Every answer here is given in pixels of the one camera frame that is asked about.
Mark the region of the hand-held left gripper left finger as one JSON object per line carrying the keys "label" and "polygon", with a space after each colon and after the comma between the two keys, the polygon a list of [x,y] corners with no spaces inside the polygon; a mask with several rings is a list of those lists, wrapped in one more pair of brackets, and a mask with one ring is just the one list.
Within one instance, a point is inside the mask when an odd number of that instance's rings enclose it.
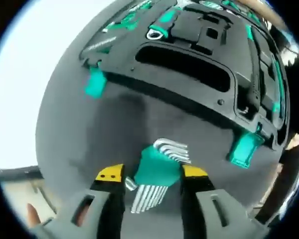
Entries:
{"label": "hand-held left gripper left finger", "polygon": [[32,228],[36,239],[119,239],[125,212],[124,165],[102,169],[76,192],[55,218]]}

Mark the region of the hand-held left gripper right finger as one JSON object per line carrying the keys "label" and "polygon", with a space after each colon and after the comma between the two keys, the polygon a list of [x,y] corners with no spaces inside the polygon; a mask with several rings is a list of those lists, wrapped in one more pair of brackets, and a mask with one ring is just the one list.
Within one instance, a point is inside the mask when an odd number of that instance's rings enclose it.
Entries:
{"label": "hand-held left gripper right finger", "polygon": [[181,217],[185,239],[260,239],[262,225],[224,189],[217,189],[206,171],[181,167]]}

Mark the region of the person's left hand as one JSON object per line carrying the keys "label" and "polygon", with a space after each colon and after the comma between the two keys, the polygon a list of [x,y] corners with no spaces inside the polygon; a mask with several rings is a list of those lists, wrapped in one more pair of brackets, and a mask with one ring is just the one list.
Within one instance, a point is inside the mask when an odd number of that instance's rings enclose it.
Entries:
{"label": "person's left hand", "polygon": [[41,220],[39,218],[36,208],[32,204],[27,203],[26,209],[27,209],[27,223],[29,227],[34,227],[40,224]]}

